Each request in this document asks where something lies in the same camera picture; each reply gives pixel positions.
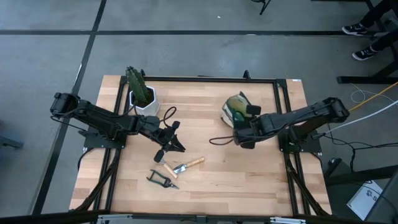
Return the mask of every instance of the person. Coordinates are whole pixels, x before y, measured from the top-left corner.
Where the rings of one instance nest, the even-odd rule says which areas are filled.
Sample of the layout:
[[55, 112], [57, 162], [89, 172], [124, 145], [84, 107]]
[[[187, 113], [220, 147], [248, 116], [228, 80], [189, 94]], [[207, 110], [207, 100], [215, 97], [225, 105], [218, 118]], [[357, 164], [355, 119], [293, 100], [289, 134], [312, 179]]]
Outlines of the person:
[[[359, 23], [351, 26], [344, 26], [342, 28], [343, 32], [348, 35], [364, 35], [367, 33], [368, 28], [373, 26], [376, 20], [379, 20], [383, 14], [391, 9], [390, 0], [382, 0], [376, 7], [371, 9]], [[359, 61], [367, 60], [374, 57], [378, 52], [384, 50], [386, 47], [391, 46], [397, 40], [398, 29], [384, 35], [369, 47], [353, 53], [353, 58]]]

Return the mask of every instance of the wooden handle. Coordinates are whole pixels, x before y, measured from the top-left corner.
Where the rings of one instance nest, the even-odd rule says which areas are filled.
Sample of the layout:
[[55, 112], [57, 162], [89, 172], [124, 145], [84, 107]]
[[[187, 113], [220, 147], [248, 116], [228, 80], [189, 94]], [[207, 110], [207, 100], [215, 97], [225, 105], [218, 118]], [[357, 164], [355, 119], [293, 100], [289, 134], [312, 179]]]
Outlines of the wooden handle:
[[195, 160], [195, 161], [189, 162], [189, 163], [187, 164], [187, 168], [189, 168], [189, 167], [191, 167], [191, 166], [194, 166], [194, 165], [196, 165], [196, 164], [199, 164], [199, 163], [201, 163], [201, 162], [204, 162], [204, 161], [205, 161], [205, 158], [202, 157], [202, 158], [197, 159], [197, 160]]
[[167, 163], [164, 163], [163, 166], [167, 169], [167, 172], [169, 172], [174, 177], [174, 179], [178, 178], [178, 175], [174, 173], [173, 169], [169, 165], [167, 165]]

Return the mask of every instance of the potted cactus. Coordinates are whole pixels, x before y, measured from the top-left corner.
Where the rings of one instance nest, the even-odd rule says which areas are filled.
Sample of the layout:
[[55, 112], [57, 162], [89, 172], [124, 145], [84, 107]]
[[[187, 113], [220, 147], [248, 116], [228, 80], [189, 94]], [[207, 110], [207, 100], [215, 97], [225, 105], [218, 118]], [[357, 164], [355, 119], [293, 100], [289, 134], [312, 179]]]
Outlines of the potted cactus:
[[130, 105], [136, 104], [137, 113], [144, 116], [156, 116], [160, 103], [156, 91], [146, 86], [141, 72], [129, 66], [126, 69], [127, 81], [130, 87]]

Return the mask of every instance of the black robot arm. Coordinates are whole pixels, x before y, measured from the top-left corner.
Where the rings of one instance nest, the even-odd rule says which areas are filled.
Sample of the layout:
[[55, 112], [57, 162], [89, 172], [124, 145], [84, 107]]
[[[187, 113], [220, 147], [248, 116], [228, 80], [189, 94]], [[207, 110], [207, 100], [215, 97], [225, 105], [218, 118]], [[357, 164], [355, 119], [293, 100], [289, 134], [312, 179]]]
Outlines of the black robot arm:
[[[249, 105], [247, 111], [259, 111]], [[234, 127], [233, 136], [236, 145], [252, 149], [255, 142], [274, 137], [287, 131], [290, 142], [304, 141], [308, 134], [327, 123], [342, 123], [349, 116], [348, 110], [337, 98], [327, 98], [314, 105], [291, 111], [286, 114], [263, 114]]]
[[118, 115], [69, 93], [56, 93], [54, 97], [50, 109], [52, 116], [58, 119], [75, 118], [95, 129], [95, 131], [79, 131], [86, 138], [99, 139], [105, 143], [125, 142], [126, 135], [141, 134], [162, 146], [154, 158], [156, 162], [161, 160], [165, 152], [185, 151], [175, 134], [180, 125], [178, 121], [162, 129], [159, 128], [160, 119], [156, 116]]

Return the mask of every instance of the yellow cable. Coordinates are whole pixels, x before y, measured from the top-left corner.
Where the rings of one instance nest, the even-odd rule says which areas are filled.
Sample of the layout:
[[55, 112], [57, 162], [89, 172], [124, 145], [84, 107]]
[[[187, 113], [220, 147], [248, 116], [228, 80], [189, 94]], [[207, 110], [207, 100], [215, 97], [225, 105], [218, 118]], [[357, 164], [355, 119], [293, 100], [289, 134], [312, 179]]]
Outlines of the yellow cable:
[[369, 102], [371, 99], [373, 99], [373, 98], [375, 98], [375, 97], [377, 97], [377, 96], [383, 94], [385, 91], [391, 89], [392, 87], [394, 87], [394, 86], [397, 85], [397, 84], [398, 84], [398, 82], [392, 84], [391, 86], [385, 88], [385, 89], [384, 89], [383, 91], [381, 91], [380, 93], [378, 93], [378, 94], [376, 94], [376, 95], [370, 97], [369, 99], [365, 100], [364, 102], [362, 102], [362, 103], [360, 103], [360, 104], [354, 106], [353, 108], [349, 109], [349, 112], [351, 112], [351, 111], [353, 111], [353, 110], [355, 110], [355, 109], [358, 109], [360, 106], [362, 106], [362, 105], [364, 105], [365, 103]]

